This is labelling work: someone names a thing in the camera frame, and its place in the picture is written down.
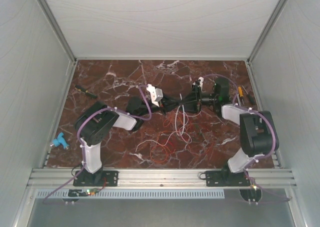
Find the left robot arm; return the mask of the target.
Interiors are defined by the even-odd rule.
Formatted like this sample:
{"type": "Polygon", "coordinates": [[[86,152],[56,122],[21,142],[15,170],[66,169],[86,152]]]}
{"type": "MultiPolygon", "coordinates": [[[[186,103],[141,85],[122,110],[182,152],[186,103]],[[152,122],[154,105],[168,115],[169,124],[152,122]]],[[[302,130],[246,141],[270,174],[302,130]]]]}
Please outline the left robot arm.
{"type": "Polygon", "coordinates": [[[129,99],[126,110],[123,112],[101,101],[95,102],[74,124],[82,149],[86,182],[91,186],[97,186],[103,180],[101,143],[112,128],[135,132],[146,121],[145,115],[155,112],[165,114],[178,107],[179,103],[179,100],[167,95],[163,96],[159,105],[134,96],[129,99]]]}

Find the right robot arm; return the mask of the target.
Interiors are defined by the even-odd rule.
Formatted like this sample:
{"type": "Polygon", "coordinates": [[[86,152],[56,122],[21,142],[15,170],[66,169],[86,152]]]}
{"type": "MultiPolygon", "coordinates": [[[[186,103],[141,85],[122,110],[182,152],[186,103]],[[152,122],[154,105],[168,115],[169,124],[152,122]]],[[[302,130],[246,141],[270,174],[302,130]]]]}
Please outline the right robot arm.
{"type": "Polygon", "coordinates": [[[191,113],[199,113],[202,106],[212,107],[218,117],[239,125],[240,149],[218,174],[225,185],[232,186],[252,164],[277,150],[279,140],[271,113],[236,103],[236,98],[240,96],[238,89],[233,100],[230,100],[230,85],[235,88],[238,86],[227,77],[219,74],[216,77],[213,93],[203,92],[204,78],[200,77],[192,84],[191,92],[179,101],[179,105],[191,113]]]}

